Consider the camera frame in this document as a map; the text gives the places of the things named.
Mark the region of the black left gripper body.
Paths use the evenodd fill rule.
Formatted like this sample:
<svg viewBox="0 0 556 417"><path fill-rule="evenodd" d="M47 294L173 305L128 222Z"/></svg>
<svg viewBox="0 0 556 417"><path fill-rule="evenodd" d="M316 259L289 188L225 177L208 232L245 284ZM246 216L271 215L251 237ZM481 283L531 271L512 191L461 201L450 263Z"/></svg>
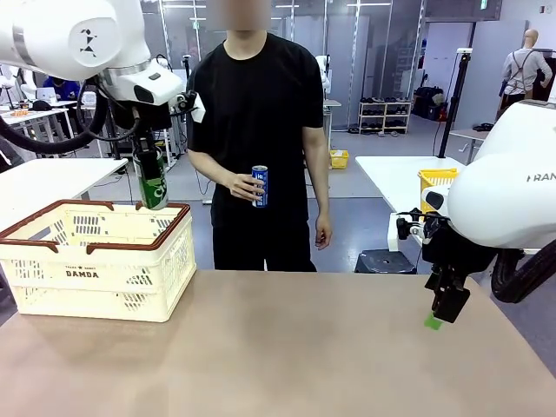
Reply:
<svg viewBox="0 0 556 417"><path fill-rule="evenodd" d="M131 103L132 115L139 117L139 126L132 136L134 141L148 136L149 133L169 129L171 127L170 107L167 103L151 105Z"/></svg>

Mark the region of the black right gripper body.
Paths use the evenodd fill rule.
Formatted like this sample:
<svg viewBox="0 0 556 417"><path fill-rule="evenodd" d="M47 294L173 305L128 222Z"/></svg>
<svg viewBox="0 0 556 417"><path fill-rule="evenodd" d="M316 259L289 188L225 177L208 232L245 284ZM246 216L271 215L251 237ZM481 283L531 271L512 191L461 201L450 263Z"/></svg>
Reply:
<svg viewBox="0 0 556 417"><path fill-rule="evenodd" d="M450 225L435 231L429 243L423 244L424 261L442 268L450 268L461 276L486 270L494 257L494 248L471 242Z"/></svg>

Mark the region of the person's right hand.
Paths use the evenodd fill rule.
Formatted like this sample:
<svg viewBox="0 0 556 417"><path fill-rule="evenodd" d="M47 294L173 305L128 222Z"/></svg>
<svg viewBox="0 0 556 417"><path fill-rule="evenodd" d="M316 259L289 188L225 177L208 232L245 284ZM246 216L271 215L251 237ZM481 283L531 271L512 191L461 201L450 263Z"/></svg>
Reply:
<svg viewBox="0 0 556 417"><path fill-rule="evenodd" d="M250 202L260 201L266 193L262 180L246 174L236 174L226 169L215 174L212 180L228 189L232 196Z"/></svg>

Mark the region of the person's left hand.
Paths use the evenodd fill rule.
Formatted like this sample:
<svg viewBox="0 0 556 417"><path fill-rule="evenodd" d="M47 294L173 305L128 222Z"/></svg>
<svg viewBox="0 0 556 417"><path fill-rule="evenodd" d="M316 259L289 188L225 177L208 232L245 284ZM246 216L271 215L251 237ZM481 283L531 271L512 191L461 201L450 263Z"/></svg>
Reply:
<svg viewBox="0 0 556 417"><path fill-rule="evenodd" d="M333 235L332 224L328 214L319 214L315 223L315 246L318 250L327 248Z"/></svg>

